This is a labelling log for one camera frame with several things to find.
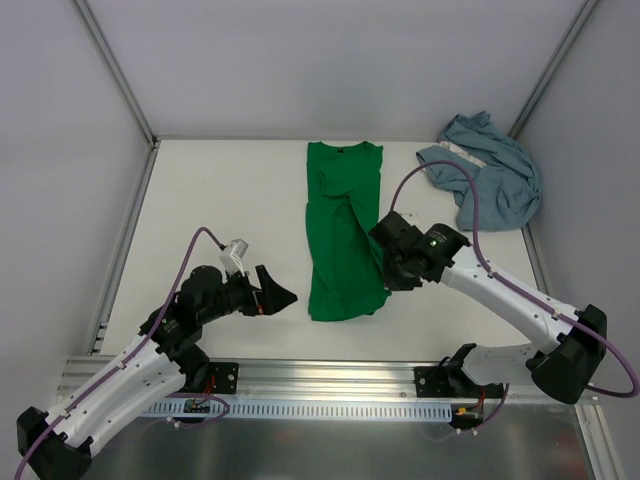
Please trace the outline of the green t shirt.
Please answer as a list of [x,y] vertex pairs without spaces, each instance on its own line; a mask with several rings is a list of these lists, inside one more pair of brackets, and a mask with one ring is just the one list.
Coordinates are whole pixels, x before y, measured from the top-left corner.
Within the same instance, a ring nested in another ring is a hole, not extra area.
[[306,160],[309,315],[318,322],[372,315],[390,296],[382,251],[369,237],[379,220],[383,148],[311,142]]

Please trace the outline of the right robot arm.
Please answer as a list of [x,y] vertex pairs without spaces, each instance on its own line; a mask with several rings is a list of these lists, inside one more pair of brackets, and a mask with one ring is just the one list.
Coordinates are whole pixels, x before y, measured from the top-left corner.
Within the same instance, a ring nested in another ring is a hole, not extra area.
[[600,343],[606,315],[543,295],[501,270],[485,269],[465,235],[437,223],[426,232],[396,212],[369,233],[383,252],[383,278],[391,291],[423,282],[446,285],[476,300],[516,328],[527,343],[484,347],[468,343],[449,360],[448,388],[466,397],[489,384],[533,384],[565,404],[575,404],[604,358]]

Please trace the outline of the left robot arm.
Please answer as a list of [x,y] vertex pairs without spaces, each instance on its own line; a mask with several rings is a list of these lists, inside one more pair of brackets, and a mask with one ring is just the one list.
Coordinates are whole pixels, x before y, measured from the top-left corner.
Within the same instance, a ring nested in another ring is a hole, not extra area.
[[80,479],[105,446],[154,403],[182,389],[202,392],[209,358],[197,343],[207,323],[236,312],[271,316],[297,300],[265,266],[256,273],[259,284],[253,286],[242,272],[194,269],[90,380],[57,405],[30,407],[18,417],[18,469],[31,469],[40,479]]

